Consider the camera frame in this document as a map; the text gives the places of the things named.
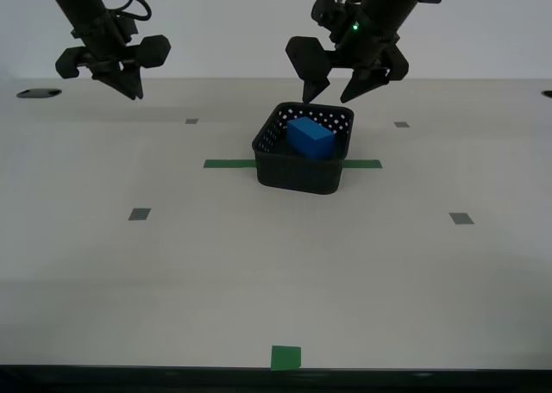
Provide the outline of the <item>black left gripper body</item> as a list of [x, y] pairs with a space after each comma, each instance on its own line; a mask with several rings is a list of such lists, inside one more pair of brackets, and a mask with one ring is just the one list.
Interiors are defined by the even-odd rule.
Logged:
[[353, 70], [366, 69], [378, 60], [384, 50], [399, 40], [396, 31], [374, 28], [372, 24], [353, 21], [336, 43], [339, 61]]

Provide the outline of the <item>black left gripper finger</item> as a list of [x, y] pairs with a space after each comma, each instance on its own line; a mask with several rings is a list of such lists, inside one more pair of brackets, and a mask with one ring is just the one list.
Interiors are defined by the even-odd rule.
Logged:
[[390, 82], [401, 81], [408, 72], [409, 62], [400, 49], [396, 45], [387, 46], [370, 66], [353, 71], [340, 101], [347, 103]]
[[285, 48], [298, 77], [304, 82], [302, 102], [311, 103], [329, 85], [334, 52], [325, 50], [317, 38], [294, 36]]

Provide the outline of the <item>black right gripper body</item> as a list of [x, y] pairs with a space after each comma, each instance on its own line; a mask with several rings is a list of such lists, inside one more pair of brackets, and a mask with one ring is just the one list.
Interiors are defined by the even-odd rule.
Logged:
[[72, 35], [84, 42], [84, 47], [100, 60], [123, 60], [134, 34], [138, 34], [134, 19], [115, 11], [103, 14], [71, 13]]

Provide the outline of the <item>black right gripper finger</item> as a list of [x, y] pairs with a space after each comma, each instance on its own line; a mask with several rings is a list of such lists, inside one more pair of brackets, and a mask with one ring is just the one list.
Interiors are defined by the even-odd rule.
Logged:
[[77, 78], [80, 67], [86, 67], [93, 80], [108, 85], [131, 100], [136, 99], [136, 64], [121, 65], [114, 59], [100, 60], [85, 47], [67, 48], [55, 63], [56, 71], [63, 79]]
[[161, 34], [145, 37], [140, 44], [126, 48], [122, 78], [127, 97], [132, 100], [143, 98], [141, 69], [163, 66], [171, 48], [169, 40]]

